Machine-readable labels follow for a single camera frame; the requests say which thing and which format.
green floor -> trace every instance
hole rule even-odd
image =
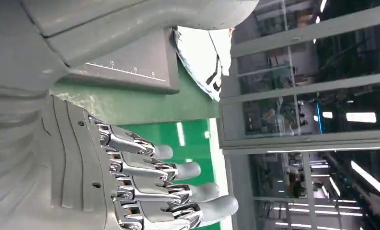
[[[208,121],[184,121],[182,124],[185,140],[184,146],[180,146],[175,122],[128,125],[122,127],[139,134],[145,139],[153,141],[156,145],[170,145],[174,151],[174,155],[169,161],[184,163],[186,159],[192,159],[198,162],[201,166],[201,175],[190,180],[180,181],[180,183],[199,185],[214,182],[209,139],[205,136],[205,132],[208,132]],[[216,223],[212,226],[200,229],[219,230],[220,227],[219,223]]]

gray robot arm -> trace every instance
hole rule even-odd
[[[256,4],[0,0],[0,230],[120,228],[110,198],[117,186],[98,127],[48,89],[70,67],[152,29],[230,27]]]

ceiling light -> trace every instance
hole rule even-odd
[[[325,118],[330,118],[330,119],[332,119],[333,117],[332,112],[323,112],[322,116]]]
[[[355,200],[338,200],[338,202],[342,202],[342,203],[356,203]]]
[[[316,207],[335,207],[335,205],[315,205]]]
[[[315,210],[315,213],[338,215],[338,212],[334,212],[334,211]]]
[[[377,181],[373,176],[371,176],[367,171],[363,170],[354,161],[351,161],[352,168],[361,175],[367,182],[369,182],[373,187],[375,187],[380,192],[380,182]]]
[[[312,165],[311,166],[313,169],[324,169],[324,168],[329,168],[328,165],[323,164],[323,165]]]
[[[363,216],[362,213],[352,213],[352,212],[340,212],[342,216],[356,216],[356,217],[361,217]]]
[[[184,140],[183,124],[181,122],[177,122],[176,126],[177,126],[178,141],[180,143],[180,146],[184,146],[185,140]]]
[[[320,6],[320,11],[321,13],[324,11],[325,5],[327,4],[327,0],[322,0],[321,6]]]
[[[336,193],[338,194],[338,196],[341,196],[341,192],[339,191],[339,188],[338,188],[338,186],[336,186],[332,177],[330,177],[330,182],[331,182],[332,187],[335,189]]]
[[[345,230],[345,229],[334,229],[334,228],[329,228],[329,227],[317,227],[318,229],[323,229],[323,230]]]
[[[323,165],[324,163],[327,164],[327,162],[319,162],[319,163],[311,163],[310,162],[310,165]]]
[[[322,188],[322,191],[324,192],[324,196],[326,198],[329,198],[329,193],[327,192],[327,190],[325,189],[324,185],[321,187]]]
[[[308,204],[289,203],[288,205],[308,206]]]
[[[360,207],[353,207],[353,206],[339,206],[339,208],[360,210]]]
[[[346,119],[352,122],[376,123],[376,113],[346,113]]]
[[[295,211],[295,212],[309,212],[308,209],[300,209],[300,208],[290,208],[290,211]]]
[[[311,177],[329,177],[329,174],[312,174]]]
[[[292,227],[311,228],[309,224],[291,224]]]
[[[327,162],[327,160],[310,161],[310,163],[315,163],[315,162]]]

robotic hand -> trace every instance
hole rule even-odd
[[[0,230],[183,230],[233,214],[167,146],[48,90],[73,67],[153,30],[223,29],[258,0],[0,0]]]
[[[238,203],[219,196],[214,183],[201,186],[172,181],[199,176],[196,162],[165,163],[173,155],[169,146],[155,146],[139,135],[90,116],[100,131],[100,142],[115,177],[112,197],[118,224],[125,229],[187,230],[216,223],[232,215]]]

metal frame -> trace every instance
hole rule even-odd
[[[233,45],[231,56],[232,58],[237,58],[378,24],[380,24],[380,6],[329,19],[318,24],[312,24]]]
[[[380,143],[374,140],[370,143],[363,143],[358,141],[355,143],[345,142],[345,144],[335,144],[330,143],[329,145],[317,144],[317,145],[307,145],[299,146],[299,144],[294,144],[289,147],[283,146],[248,146],[244,148],[232,147],[225,148],[223,154],[225,156],[235,156],[235,155],[248,155],[248,154],[266,154],[266,153],[281,153],[281,152],[312,152],[312,151],[354,151],[354,150],[380,150]]]
[[[322,83],[315,83],[311,85],[299,86],[296,88],[276,89],[276,90],[270,90],[266,92],[256,92],[256,93],[244,94],[244,95],[239,95],[239,96],[226,97],[220,100],[220,104],[226,105],[226,104],[234,104],[234,103],[240,103],[240,102],[276,98],[276,97],[289,96],[289,95],[299,95],[299,94],[304,94],[304,93],[323,92],[323,91],[329,91],[329,90],[353,88],[353,87],[358,87],[358,86],[363,86],[363,85],[371,85],[375,83],[380,83],[380,74],[367,75],[367,76],[342,79],[342,80],[334,80],[334,81],[322,82]]]
[[[276,0],[276,3],[283,3],[283,12],[285,10],[284,0]],[[250,138],[250,136],[242,135],[245,133],[242,111],[231,111],[228,113],[228,123],[224,122],[225,106],[234,106],[242,102],[262,100],[268,98],[278,98],[282,96],[293,95],[296,98],[298,94],[323,92],[328,90],[352,88],[363,85],[380,83],[380,74],[358,76],[351,79],[335,80],[323,83],[315,83],[306,86],[294,87],[290,89],[275,89],[268,92],[251,93],[240,95],[238,86],[238,77],[251,73],[260,73],[270,71],[271,69],[260,69],[250,73],[238,74],[237,58],[248,54],[264,52],[267,50],[288,46],[289,55],[291,53],[291,45],[330,37],[333,35],[343,34],[350,31],[355,31],[380,24],[380,6],[364,11],[355,12],[349,15],[329,19],[318,24],[308,25],[305,27],[286,30],[277,34],[249,40],[240,44],[234,44],[231,49],[232,66],[230,76],[222,78],[223,88],[222,99],[220,101],[220,115],[217,119],[219,143],[223,148],[225,155],[225,164],[227,169],[227,178],[229,182],[230,193],[240,188],[233,187],[233,178],[231,159],[238,159],[240,155],[248,154],[267,154],[267,153],[287,153],[287,152],[302,152],[304,165],[309,165],[309,152],[312,151],[332,151],[332,150],[359,150],[359,149],[380,149],[380,130],[363,131],[363,132],[342,132],[333,134],[307,135],[307,136],[290,136],[290,137],[275,137],[275,138]],[[225,131],[237,132],[231,133],[232,136],[238,139],[226,140]],[[304,167],[304,175],[306,178],[311,178],[309,167]],[[317,215],[315,214],[315,203],[329,204],[328,199],[314,199],[312,184],[307,183],[307,199],[304,198],[277,198],[277,197],[243,197],[242,199],[273,201],[273,202],[288,202],[288,203],[308,203],[309,215],[311,220],[311,228],[317,228]],[[237,229],[238,223],[236,218],[233,218],[234,229]]]

